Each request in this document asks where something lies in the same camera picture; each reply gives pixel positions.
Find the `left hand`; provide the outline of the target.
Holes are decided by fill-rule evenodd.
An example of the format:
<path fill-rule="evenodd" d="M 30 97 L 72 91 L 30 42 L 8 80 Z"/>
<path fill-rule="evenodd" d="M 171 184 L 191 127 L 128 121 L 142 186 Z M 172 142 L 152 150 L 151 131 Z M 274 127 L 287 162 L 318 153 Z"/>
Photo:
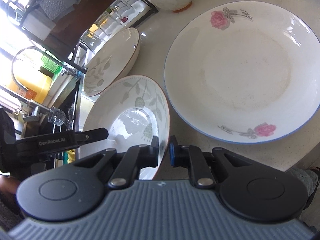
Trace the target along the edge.
<path fill-rule="evenodd" d="M 1 202 L 15 215 L 21 214 L 16 200 L 16 193 L 20 183 L 13 176 L 1 175 Z"/>

